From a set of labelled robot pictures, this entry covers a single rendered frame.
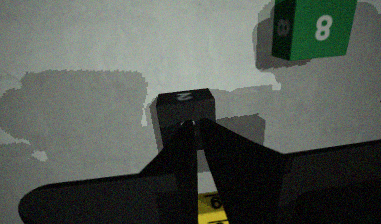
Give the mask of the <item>yellow block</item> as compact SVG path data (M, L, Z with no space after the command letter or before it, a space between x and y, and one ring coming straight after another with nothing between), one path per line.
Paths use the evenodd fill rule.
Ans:
M198 194L198 224L229 224L218 191Z

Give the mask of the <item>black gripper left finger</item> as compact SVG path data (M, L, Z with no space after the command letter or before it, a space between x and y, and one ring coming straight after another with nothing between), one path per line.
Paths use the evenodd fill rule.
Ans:
M198 224L193 121L139 173L42 185L18 204L25 224Z

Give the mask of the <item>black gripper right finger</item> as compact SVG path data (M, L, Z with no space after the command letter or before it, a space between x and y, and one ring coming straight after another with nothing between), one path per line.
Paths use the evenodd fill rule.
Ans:
M381 140L281 153L208 118L200 132L229 224L290 224L300 194L381 178Z

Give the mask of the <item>green block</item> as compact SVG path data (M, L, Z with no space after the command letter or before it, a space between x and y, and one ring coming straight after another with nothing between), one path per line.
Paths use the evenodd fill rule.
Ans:
M273 57L346 55L357 0L275 0Z

